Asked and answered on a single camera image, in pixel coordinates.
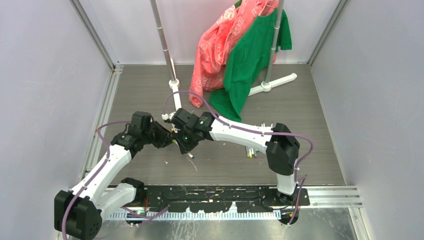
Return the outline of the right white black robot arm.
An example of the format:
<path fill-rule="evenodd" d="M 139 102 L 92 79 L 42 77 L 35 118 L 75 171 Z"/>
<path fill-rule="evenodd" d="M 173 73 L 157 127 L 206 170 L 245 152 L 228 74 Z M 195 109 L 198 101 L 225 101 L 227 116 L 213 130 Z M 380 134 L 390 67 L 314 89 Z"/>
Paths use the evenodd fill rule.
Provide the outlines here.
<path fill-rule="evenodd" d="M 275 127 L 248 125 L 204 112 L 201 116 L 179 108 L 162 115 L 172 125 L 173 136 L 182 154 L 191 152 L 200 141 L 224 141 L 258 150 L 266 155 L 268 167 L 277 176 L 277 198 L 283 205 L 297 199 L 295 163 L 300 144 L 286 125 Z"/>

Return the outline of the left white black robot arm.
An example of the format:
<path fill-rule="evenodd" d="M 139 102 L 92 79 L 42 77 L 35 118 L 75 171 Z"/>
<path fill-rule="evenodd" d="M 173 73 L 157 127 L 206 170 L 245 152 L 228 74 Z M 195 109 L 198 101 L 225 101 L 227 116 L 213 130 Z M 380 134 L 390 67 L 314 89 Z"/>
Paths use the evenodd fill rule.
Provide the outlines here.
<path fill-rule="evenodd" d="M 172 133 L 148 112 L 137 111 L 125 130 L 111 142 L 104 141 L 106 153 L 86 177 L 70 190 L 54 197 L 54 228 L 80 240 L 96 237 L 103 221 L 121 207 L 146 203 L 143 182 L 127 177 L 110 192 L 105 192 L 115 176 L 145 145 L 161 149 L 172 144 Z"/>

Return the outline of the light green capped marker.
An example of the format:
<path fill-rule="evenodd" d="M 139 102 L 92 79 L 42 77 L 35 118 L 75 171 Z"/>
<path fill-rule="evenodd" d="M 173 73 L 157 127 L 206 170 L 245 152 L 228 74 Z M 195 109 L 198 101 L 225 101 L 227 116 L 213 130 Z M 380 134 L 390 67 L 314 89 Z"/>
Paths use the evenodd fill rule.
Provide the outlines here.
<path fill-rule="evenodd" d="M 188 152 L 187 153 L 187 156 L 190 158 L 190 159 L 194 159 L 195 157 L 194 157 L 194 155 L 192 155 L 190 152 Z"/>

